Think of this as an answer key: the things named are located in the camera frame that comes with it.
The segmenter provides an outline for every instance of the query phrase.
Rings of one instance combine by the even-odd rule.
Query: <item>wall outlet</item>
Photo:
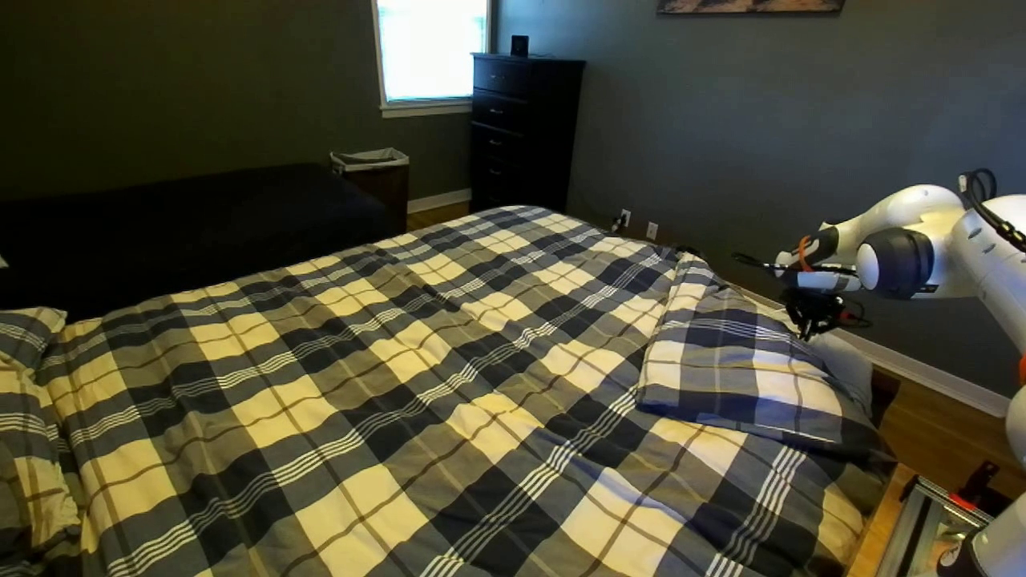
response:
[[[611,233],[627,231],[632,229],[632,211],[618,208],[615,221],[611,221]]]

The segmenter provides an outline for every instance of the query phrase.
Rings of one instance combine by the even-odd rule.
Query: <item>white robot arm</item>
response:
[[[858,288],[888,299],[982,299],[1026,355],[1026,196],[978,200],[972,185],[998,191],[986,170],[963,178],[963,192],[898,191],[857,217],[820,225],[797,252],[778,254],[770,272],[797,302]],[[806,336],[832,328],[796,307]],[[1008,441],[1026,470],[1026,388],[1008,408]],[[986,577],[1026,574],[1026,498],[972,538],[972,554]]]

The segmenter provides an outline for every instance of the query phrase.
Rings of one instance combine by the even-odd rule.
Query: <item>wall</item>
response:
[[[380,118],[367,0],[4,0],[0,200],[394,145],[465,191],[469,118]]]
[[[728,279],[904,184],[1026,191],[1026,4],[849,0],[842,16],[660,20],[656,0],[505,0],[500,39],[583,58],[571,203],[635,208]],[[891,351],[993,390],[1015,352],[976,302],[861,299]]]

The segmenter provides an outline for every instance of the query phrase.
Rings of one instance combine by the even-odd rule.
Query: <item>plaid comforter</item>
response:
[[[681,263],[494,208],[68,324],[48,530],[90,574],[837,574],[849,452],[639,410]]]

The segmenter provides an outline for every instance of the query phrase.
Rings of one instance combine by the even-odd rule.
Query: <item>baseboard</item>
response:
[[[472,191],[449,191],[449,192],[436,192],[436,196],[417,196],[407,203],[407,211],[432,211],[432,208],[447,208],[447,205],[465,205],[472,203]]]

